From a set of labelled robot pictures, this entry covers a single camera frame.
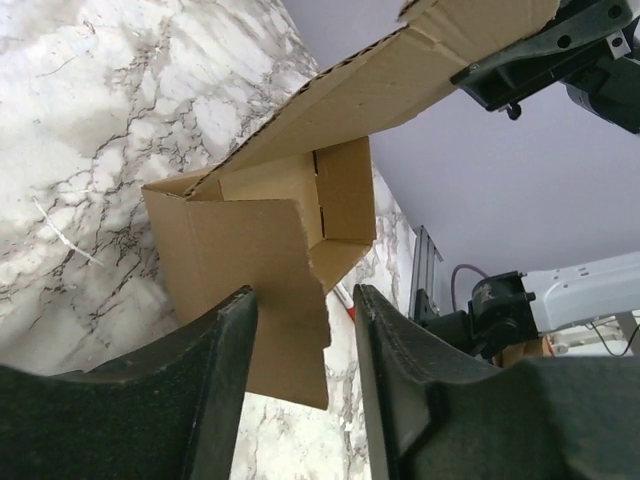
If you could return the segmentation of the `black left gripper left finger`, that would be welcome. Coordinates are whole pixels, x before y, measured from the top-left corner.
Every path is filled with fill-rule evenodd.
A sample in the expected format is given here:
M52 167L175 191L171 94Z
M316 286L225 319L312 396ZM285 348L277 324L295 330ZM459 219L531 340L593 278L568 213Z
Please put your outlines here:
M257 328L242 287L93 370L1 370L5 479L226 479Z

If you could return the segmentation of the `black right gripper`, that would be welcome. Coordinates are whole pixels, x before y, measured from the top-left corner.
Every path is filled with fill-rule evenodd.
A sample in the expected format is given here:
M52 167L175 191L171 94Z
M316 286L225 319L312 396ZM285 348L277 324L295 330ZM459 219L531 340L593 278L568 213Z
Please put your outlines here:
M613 59L606 37L622 30L631 51ZM451 77L485 110L512 120L520 103L561 83L578 106L631 134L639 133L639 40L631 1L562 1L537 34Z

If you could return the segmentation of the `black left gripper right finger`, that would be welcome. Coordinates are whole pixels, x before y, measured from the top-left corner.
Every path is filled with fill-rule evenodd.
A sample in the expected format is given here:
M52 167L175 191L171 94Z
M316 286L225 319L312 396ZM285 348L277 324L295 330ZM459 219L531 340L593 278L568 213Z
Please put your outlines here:
M375 287L354 291L375 479L635 479L639 361L479 361L403 316Z

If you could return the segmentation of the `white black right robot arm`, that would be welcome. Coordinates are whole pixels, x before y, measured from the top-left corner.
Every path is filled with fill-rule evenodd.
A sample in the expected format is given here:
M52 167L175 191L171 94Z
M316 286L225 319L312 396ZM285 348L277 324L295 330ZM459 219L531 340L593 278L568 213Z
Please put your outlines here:
M636 1L563 1L556 17L451 79L486 110L521 115L522 100L554 84L602 120L639 132L639 26ZM504 348L639 307L639 255L556 270L490 276L466 311L415 321L453 347L490 359Z

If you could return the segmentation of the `brown cardboard box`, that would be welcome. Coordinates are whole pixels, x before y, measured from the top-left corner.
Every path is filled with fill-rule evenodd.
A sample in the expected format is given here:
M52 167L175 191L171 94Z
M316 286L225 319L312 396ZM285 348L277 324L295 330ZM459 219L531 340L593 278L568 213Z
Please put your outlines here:
M178 319L248 285L250 392L325 409L326 294L376 240L369 138L448 96L464 68L538 33L555 1L411 1L393 33L303 85L217 166L146 184Z

